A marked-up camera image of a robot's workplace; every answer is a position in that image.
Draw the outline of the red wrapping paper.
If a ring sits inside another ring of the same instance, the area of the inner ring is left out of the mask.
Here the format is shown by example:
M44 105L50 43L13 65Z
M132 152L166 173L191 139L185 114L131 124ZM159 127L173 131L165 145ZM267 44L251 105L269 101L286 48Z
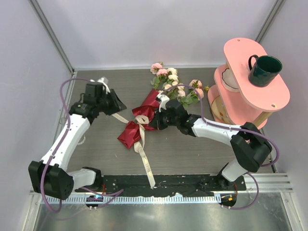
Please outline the red wrapping paper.
M137 118L137 116L145 116L148 118L146 124L141 123L146 131L156 130L156 128L151 127L149 123L153 121L155 110L159 108L159 103L156 100L157 95L158 91L152 89L143 103L139 107L132 109L135 118ZM118 140L128 149L130 149L134 143L141 140L140 126L137 119L127 123L124 131L118 136Z

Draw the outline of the pink rose flower bunch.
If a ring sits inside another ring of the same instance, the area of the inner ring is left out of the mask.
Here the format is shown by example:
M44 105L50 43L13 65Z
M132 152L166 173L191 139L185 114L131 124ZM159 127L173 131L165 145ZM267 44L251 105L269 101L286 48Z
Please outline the pink rose flower bunch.
M162 62L152 64L150 72L154 76L151 80L153 89L166 94L171 100L178 100L186 108L204 98L203 84L200 80L193 79L186 87L180 82L178 70L172 67L164 68Z

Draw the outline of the cream printed ribbon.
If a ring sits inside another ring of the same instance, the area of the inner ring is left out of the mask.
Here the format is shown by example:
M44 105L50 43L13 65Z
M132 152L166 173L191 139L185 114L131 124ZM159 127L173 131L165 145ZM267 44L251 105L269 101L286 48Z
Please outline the cream printed ribbon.
M134 147L134 151L140 155L150 184L150 188L153 189L155 186L155 180L148 158L144 151L144 125L149 124L149 118L145 115L137 115L134 121L128 121L117 113L112 114L112 116L126 124L125 130L119 135L118 140L122 142L122 144L128 149Z

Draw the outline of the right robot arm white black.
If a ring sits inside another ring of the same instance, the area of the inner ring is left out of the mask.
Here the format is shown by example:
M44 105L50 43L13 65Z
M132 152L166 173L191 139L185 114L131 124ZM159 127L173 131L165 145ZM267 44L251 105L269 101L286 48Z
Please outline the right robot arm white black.
M189 114L177 100L165 95L156 98L159 107L155 110L150 126L164 130L175 126L182 134L208 138L232 148L235 159L227 163L210 181L212 190L228 190L246 172L256 173L272 151L272 146L257 127L246 122L242 126L206 120L200 115Z

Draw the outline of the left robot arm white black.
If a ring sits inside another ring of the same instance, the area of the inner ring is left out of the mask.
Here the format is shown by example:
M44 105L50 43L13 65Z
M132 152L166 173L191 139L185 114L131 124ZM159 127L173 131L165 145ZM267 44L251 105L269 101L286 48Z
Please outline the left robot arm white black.
M126 109L107 83L104 77L86 83L82 100L68 110L67 122L52 147L40 161L30 163L28 172L35 192L65 200L76 189L101 187L99 169L83 167L68 173L67 167L80 139L100 113L111 116Z

